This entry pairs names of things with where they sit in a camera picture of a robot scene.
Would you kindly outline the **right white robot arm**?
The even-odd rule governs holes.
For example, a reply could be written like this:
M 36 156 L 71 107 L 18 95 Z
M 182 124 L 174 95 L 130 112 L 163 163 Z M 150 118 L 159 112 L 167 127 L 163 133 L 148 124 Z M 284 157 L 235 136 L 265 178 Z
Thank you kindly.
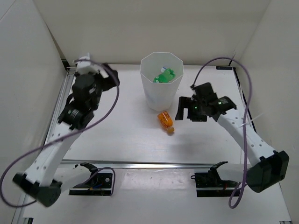
M 213 118 L 222 126 L 244 151 L 250 166 L 243 174 L 243 166 L 219 162 L 206 173 L 200 174 L 204 187 L 234 186 L 243 180 L 256 193 L 260 193 L 285 178 L 289 156 L 285 151 L 277 152 L 268 145 L 250 126 L 236 104 L 227 96 L 219 98 L 210 83 L 193 87 L 191 97 L 180 97 L 176 120 L 183 120 L 184 110 L 192 122 L 206 122 Z

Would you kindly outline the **green plastic bottle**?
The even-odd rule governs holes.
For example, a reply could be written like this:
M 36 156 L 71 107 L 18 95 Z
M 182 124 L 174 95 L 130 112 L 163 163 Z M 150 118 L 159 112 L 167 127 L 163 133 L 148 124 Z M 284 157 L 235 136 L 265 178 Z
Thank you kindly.
M 156 76 L 153 80 L 154 83 L 169 83 L 175 78 L 175 73 L 171 69 L 165 69 L 161 74 Z

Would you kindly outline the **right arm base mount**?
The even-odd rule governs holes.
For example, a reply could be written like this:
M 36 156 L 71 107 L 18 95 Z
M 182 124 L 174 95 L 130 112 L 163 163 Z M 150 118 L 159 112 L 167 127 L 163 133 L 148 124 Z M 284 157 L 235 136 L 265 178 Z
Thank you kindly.
M 195 181 L 197 197 L 238 197 L 243 179 L 243 165 L 221 161 L 209 168 L 196 168 L 191 179 Z

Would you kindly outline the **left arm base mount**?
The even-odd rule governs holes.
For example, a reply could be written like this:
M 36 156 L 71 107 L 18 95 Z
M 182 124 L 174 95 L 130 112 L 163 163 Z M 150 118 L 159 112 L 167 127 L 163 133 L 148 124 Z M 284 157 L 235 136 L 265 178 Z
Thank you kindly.
M 115 188 L 116 173 L 113 168 L 97 168 L 95 165 L 80 163 L 91 173 L 90 178 L 69 189 L 70 196 L 112 196 Z

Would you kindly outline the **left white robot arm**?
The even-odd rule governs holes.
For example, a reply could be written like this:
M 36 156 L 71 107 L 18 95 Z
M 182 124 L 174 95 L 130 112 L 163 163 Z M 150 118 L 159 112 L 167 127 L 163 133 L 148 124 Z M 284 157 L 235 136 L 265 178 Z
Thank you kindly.
M 51 142 L 37 149 L 40 153 L 28 169 L 13 177 L 15 185 L 45 207 L 52 206 L 69 188 L 83 183 L 88 187 L 96 185 L 99 169 L 94 165 L 81 163 L 61 173 L 57 168 L 82 132 L 97 125 L 90 121 L 102 93 L 120 85 L 118 72 L 107 63 L 91 62 L 84 69 L 77 67 L 74 75 L 72 93 L 57 119 L 62 129 L 53 134 Z

